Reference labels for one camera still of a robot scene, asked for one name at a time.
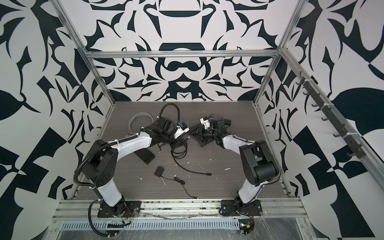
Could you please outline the black network switch box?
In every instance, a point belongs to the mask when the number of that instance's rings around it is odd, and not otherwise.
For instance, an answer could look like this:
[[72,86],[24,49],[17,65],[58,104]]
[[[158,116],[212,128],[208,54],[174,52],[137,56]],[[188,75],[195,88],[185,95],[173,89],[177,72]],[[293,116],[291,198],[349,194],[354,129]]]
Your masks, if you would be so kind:
[[213,129],[205,129],[205,127],[201,124],[192,126],[189,130],[189,135],[191,138],[196,140],[201,147],[204,147],[214,141]]

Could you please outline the black wall power adapter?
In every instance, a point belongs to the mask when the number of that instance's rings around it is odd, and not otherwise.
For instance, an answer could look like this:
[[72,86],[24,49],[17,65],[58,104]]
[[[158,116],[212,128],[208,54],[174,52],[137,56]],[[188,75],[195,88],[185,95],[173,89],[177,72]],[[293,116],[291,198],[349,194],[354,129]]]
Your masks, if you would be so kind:
[[225,124],[225,126],[230,127],[231,124],[232,124],[232,121],[231,121],[231,120],[224,119],[224,124]]

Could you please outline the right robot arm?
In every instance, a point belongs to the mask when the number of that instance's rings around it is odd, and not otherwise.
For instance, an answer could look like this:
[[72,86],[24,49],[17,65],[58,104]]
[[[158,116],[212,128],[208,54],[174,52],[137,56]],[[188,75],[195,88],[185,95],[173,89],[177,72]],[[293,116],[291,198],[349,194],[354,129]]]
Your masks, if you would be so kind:
[[231,123],[227,119],[203,117],[192,136],[201,147],[215,142],[221,148],[240,155],[245,182],[234,200],[222,201],[219,214],[240,216],[260,213],[261,206],[257,197],[265,186],[280,179],[280,166],[264,140],[249,141],[229,133],[227,128]]

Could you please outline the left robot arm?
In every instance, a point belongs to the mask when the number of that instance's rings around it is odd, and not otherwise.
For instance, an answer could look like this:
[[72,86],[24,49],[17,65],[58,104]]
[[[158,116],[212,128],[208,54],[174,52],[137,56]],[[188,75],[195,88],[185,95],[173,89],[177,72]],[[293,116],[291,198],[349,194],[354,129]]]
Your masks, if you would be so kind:
[[122,218],[126,210],[126,200],[114,181],[116,166],[120,159],[154,145],[170,145],[174,150],[186,146],[184,135],[189,131],[186,123],[158,115],[149,126],[138,133],[120,140],[106,142],[97,140],[74,171],[74,184],[95,191],[98,199],[90,203],[88,221],[91,229],[99,236],[110,238],[112,234],[102,233],[93,225],[92,207],[98,203],[110,216]]

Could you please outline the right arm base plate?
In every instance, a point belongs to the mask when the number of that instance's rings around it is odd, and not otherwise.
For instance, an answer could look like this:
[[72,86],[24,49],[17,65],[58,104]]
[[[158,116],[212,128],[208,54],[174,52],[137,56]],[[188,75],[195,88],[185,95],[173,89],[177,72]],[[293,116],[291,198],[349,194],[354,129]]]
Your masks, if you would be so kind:
[[239,198],[234,200],[221,200],[219,214],[222,216],[261,216],[262,206],[259,200],[255,200],[248,204],[243,204]]

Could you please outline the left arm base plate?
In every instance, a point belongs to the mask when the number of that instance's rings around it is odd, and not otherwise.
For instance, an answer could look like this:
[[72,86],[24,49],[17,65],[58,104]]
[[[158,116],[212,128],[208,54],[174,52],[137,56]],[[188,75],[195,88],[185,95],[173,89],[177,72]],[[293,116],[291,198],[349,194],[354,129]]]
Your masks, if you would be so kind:
[[120,201],[116,206],[110,207],[104,201],[101,201],[99,208],[98,218],[112,218],[112,217],[134,217],[141,211],[141,201]]

